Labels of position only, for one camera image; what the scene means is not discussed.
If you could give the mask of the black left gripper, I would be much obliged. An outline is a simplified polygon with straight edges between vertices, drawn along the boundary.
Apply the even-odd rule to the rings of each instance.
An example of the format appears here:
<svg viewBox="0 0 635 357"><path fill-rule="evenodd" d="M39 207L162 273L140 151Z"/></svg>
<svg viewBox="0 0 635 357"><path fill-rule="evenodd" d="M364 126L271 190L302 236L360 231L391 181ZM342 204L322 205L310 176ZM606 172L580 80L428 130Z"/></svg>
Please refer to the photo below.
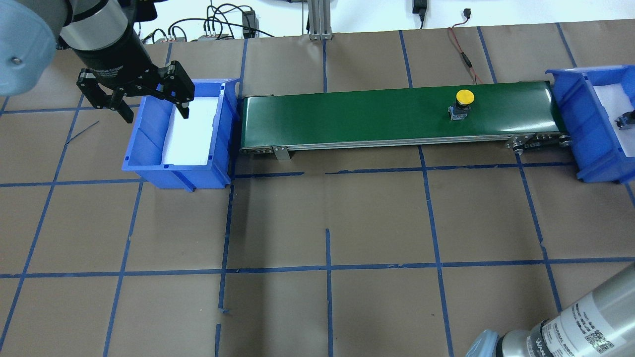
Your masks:
<svg viewBox="0 0 635 357"><path fill-rule="evenodd" d="M154 65L133 25L127 25L122 36L108 47L80 50L79 58L88 69L80 71L76 85L93 108L115 111L132 123L134 113L124 97L142 86L150 88L151 96L174 104L184 119L189 118L189 103L195 95L192 79L177 60L161 68ZM100 84L113 92L107 94ZM130 85L133 88L125 91L124 87Z"/></svg>

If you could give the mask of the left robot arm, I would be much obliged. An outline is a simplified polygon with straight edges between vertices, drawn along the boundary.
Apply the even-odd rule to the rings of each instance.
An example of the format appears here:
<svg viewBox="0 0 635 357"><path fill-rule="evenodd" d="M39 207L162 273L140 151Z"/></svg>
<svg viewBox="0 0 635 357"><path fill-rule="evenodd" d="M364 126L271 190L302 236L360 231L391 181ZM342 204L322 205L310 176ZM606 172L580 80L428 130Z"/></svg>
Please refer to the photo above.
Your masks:
<svg viewBox="0 0 635 357"><path fill-rule="evenodd" d="M0 92L32 90L59 44L84 63L77 87L96 109L132 123L125 97L168 100L189 116L195 86L181 63L153 64L134 23L157 17L153 0L3 0L0 3Z"/></svg>

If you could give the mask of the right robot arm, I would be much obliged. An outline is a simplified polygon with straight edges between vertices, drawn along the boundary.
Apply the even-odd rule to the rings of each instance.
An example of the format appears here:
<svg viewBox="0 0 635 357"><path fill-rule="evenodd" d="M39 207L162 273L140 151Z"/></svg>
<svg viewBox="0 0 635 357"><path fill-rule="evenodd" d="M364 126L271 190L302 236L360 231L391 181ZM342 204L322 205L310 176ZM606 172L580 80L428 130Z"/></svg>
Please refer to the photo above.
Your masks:
<svg viewBox="0 0 635 357"><path fill-rule="evenodd" d="M468 357L632 357L635 269L619 273L531 330L483 331Z"/></svg>

